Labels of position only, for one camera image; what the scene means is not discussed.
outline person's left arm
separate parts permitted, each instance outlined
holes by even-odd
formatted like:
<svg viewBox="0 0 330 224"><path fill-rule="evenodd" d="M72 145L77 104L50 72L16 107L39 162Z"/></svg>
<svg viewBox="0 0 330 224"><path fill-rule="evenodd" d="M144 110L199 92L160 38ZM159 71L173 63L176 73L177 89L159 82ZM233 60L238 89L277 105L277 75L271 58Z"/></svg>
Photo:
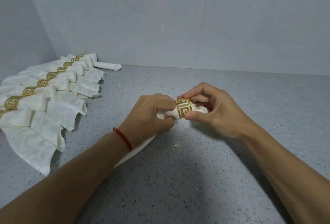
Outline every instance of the person's left arm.
<svg viewBox="0 0 330 224"><path fill-rule="evenodd" d="M174 125L157 118L157 109L172 110L175 101L162 94L141 96L118 129L132 147ZM81 209L114 166L129 152L116 133L95 145L0 209L1 223L74 223Z"/></svg>

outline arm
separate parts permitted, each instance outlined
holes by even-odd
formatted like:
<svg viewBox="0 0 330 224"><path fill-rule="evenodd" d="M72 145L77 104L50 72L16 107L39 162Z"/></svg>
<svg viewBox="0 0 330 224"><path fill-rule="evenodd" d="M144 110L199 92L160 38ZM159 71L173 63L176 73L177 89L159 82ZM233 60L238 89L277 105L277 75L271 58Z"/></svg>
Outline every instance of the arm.
<svg viewBox="0 0 330 224"><path fill-rule="evenodd" d="M144 95L118 129L133 148L137 147L174 125L172 117L158 119L157 109L172 110L175 106L168 96ZM74 223L97 187L128 152L117 133L104 135L91 148L0 209L0 222Z"/></svg>
<svg viewBox="0 0 330 224"><path fill-rule="evenodd" d="M207 123L245 145L295 223L330 223L330 182L249 118L227 92L201 83L178 98L212 109L207 114L187 113L185 118Z"/></svg>

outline gray wall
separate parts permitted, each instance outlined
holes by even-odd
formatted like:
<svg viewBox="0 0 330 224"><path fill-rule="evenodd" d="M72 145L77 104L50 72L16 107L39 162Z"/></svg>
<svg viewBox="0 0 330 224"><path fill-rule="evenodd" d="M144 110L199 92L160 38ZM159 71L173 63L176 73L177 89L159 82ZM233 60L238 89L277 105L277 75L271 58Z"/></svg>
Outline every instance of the gray wall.
<svg viewBox="0 0 330 224"><path fill-rule="evenodd" d="M32 0L0 0L0 81L56 59Z"/></svg>
<svg viewBox="0 0 330 224"><path fill-rule="evenodd" d="M330 74L329 0L34 0L57 55Z"/></svg>

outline bracelet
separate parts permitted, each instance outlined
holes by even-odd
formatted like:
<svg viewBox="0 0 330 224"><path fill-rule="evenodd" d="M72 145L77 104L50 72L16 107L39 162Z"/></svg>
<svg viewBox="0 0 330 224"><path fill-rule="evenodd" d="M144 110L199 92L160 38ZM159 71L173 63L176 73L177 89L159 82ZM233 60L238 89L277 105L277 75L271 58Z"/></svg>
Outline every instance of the bracelet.
<svg viewBox="0 0 330 224"><path fill-rule="evenodd" d="M128 146L128 149L129 149L130 151L132 151L132 145L131 145L131 143L128 141L128 139L125 137L125 135L123 135L123 133L120 132L116 127L114 127L112 130L115 131L117 134L120 135L120 137L123 139L123 141L124 141L124 142L126 143L126 145Z"/></svg>

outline countertop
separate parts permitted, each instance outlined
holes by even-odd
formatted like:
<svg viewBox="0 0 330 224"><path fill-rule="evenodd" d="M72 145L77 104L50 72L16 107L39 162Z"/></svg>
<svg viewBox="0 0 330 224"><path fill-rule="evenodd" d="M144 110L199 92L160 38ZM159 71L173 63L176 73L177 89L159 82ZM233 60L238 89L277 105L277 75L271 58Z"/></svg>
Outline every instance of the countertop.
<svg viewBox="0 0 330 224"><path fill-rule="evenodd" d="M143 94L176 98L200 82L224 89L284 147L330 179L330 76L123 65L64 133L52 171L112 131ZM0 132L0 207L42 180ZM256 161L233 139L180 120L97 189L77 223L290 223Z"/></svg>

